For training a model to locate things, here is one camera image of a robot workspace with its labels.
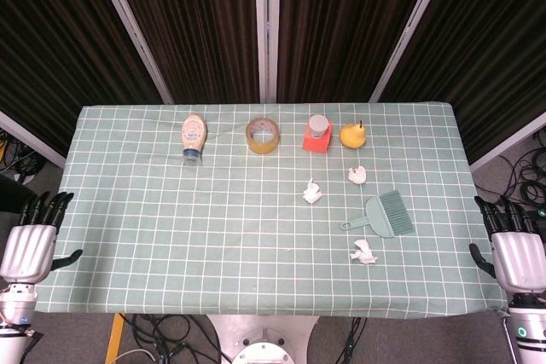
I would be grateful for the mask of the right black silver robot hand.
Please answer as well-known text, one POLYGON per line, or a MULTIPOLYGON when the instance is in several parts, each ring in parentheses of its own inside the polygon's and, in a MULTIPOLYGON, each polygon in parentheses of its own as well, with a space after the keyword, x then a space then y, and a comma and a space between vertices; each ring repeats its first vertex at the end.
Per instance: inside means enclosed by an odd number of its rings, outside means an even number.
POLYGON ((468 248, 476 266, 506 292, 545 292, 545 249, 537 224, 522 206, 504 196, 503 210, 479 196, 474 201, 483 217, 492 255, 492 261, 487 262, 471 243, 468 248))

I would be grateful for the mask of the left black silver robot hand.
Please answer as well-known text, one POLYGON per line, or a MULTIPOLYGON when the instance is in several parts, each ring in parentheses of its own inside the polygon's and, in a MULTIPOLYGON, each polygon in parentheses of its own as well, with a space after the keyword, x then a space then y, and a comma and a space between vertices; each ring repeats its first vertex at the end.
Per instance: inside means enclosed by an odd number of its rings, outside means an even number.
POLYGON ((83 251, 55 258, 55 246, 73 193, 33 195, 22 207, 18 223, 11 229, 1 263, 1 277, 9 284, 36 285, 50 272, 76 263, 83 251))

